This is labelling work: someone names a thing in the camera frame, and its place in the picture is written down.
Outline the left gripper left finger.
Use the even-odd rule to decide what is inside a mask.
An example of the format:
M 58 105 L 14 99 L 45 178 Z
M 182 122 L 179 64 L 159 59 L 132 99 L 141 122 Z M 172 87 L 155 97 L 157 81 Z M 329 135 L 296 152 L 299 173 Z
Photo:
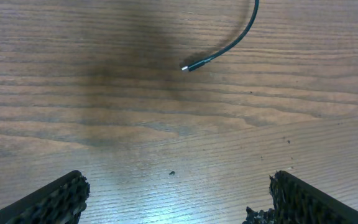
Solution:
M 90 196 L 90 184 L 73 170 L 0 209 L 0 224 L 78 224 Z

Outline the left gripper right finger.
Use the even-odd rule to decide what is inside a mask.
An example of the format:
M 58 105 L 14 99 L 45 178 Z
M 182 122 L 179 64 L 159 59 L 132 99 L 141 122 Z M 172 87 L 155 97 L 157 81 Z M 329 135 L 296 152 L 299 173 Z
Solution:
M 246 208 L 243 224 L 358 224 L 358 211 L 288 172 L 270 177 L 273 208 Z

